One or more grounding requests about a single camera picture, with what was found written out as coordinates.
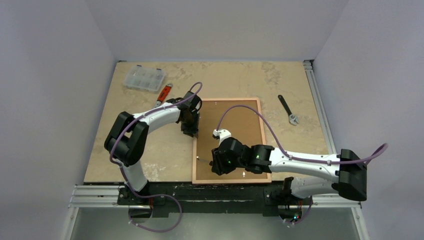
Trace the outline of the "pink picture frame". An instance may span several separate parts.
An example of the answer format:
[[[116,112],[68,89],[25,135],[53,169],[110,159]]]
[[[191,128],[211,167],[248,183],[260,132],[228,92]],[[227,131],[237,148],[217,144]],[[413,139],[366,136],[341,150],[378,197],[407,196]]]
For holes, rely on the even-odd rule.
[[[256,184],[270,183],[269,173],[254,174],[243,168],[217,175],[212,167],[196,160],[212,161],[212,149],[219,141],[213,138],[216,128],[230,131],[232,137],[247,146],[266,144],[264,123],[257,115],[261,112],[258,98],[207,98],[200,109],[198,138],[193,141],[192,183],[194,184]]]

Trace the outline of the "yellow black screwdriver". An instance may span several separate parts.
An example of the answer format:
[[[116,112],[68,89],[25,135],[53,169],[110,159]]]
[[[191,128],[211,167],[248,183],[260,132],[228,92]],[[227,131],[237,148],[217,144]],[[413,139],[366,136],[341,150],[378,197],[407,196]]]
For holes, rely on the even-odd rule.
[[[213,161],[212,161],[212,160],[208,160],[208,159],[200,158],[200,157],[198,157],[198,156],[196,157],[196,160],[197,160],[198,162],[208,164],[209,166],[212,166],[212,165],[213,165]]]

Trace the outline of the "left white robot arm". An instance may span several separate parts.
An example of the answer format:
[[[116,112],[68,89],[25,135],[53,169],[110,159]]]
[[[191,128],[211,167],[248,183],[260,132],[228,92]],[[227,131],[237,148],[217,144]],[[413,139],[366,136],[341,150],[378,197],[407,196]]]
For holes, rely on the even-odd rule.
[[[196,138],[199,132],[200,109],[203,101],[189,91],[183,98],[172,98],[159,107],[137,114],[121,112],[104,142],[109,160],[118,165],[125,185],[131,189],[129,197],[138,205],[146,203],[148,180],[141,158],[147,137],[153,131],[171,124],[181,124],[181,132]]]

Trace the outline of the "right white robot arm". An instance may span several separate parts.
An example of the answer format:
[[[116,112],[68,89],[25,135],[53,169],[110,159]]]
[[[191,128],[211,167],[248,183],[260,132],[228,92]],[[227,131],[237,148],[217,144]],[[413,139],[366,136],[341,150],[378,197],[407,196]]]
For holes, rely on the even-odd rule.
[[[312,195],[337,193],[348,200],[362,202],[367,199],[367,165],[349,149],[340,154],[308,154],[312,159],[300,161],[298,152],[284,154],[279,148],[257,144],[247,146],[229,137],[212,149],[211,171],[217,175],[229,174],[242,168],[253,174],[296,173],[307,178],[292,178],[281,189],[280,196],[288,204]]]

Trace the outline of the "clear plastic screw box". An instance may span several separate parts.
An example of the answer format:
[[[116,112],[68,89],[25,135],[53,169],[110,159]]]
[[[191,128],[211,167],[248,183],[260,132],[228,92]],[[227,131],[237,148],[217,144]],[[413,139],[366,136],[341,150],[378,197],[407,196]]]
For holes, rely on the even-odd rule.
[[[129,89],[157,92],[166,77],[160,68],[133,65],[126,74],[123,85]]]

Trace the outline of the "black adjustable wrench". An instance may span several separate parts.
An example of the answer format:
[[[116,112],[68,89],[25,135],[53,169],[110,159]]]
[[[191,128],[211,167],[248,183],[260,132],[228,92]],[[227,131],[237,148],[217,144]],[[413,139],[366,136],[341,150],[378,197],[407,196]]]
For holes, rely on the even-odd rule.
[[[282,104],[283,108],[285,109],[285,111],[288,114],[289,123],[293,126],[297,126],[299,124],[298,117],[292,113],[289,105],[287,104],[286,100],[284,99],[284,97],[281,94],[279,94],[277,97],[278,97],[280,103]]]

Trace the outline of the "red handled adjustable wrench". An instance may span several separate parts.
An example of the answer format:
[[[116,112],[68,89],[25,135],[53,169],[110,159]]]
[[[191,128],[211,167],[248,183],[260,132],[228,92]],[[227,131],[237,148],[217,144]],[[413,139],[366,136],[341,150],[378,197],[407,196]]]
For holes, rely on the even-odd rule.
[[[159,107],[166,99],[166,97],[168,96],[170,90],[172,89],[173,84],[172,83],[167,83],[165,85],[165,87],[162,89],[162,91],[160,92],[160,94],[158,95],[158,98],[156,100],[156,103],[154,105],[154,108]]]

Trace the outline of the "aluminium frame rail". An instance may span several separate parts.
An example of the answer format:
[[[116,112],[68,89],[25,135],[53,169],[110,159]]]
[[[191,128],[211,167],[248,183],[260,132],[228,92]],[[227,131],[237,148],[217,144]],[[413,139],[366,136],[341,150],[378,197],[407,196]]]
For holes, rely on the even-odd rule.
[[[140,113],[150,109],[153,93],[124,87],[123,81],[135,62],[118,62],[106,97],[90,154],[83,185],[75,187],[70,207],[116,207],[119,168],[109,160],[104,141],[118,113]],[[202,99],[258,98],[267,145],[279,141],[285,150],[308,154],[336,152],[327,126],[310,63],[290,61],[168,61],[142,62],[162,69],[165,82],[172,83],[169,97],[179,97],[202,82]],[[292,125],[278,99],[282,95],[299,124]],[[175,124],[155,131],[147,139],[142,167],[152,182],[189,182],[193,176],[194,138],[185,136]]]

